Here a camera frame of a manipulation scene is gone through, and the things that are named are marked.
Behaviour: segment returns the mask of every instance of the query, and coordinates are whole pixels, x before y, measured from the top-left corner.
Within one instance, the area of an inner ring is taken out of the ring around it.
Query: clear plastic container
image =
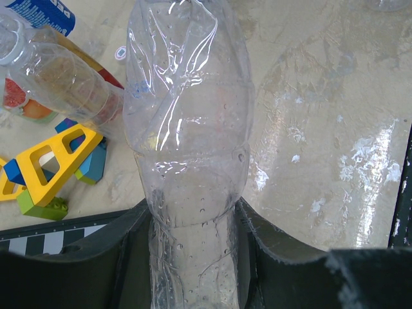
[[[401,10],[407,6],[409,6],[412,1],[411,0],[365,0],[366,4],[378,11],[384,12],[392,12]]]
[[[111,138],[123,138],[123,91],[58,44],[30,43],[20,28],[0,24],[0,65],[47,108]]]
[[[226,0],[138,0],[129,20],[126,135],[153,222],[152,308],[239,308],[234,204],[254,87]]]

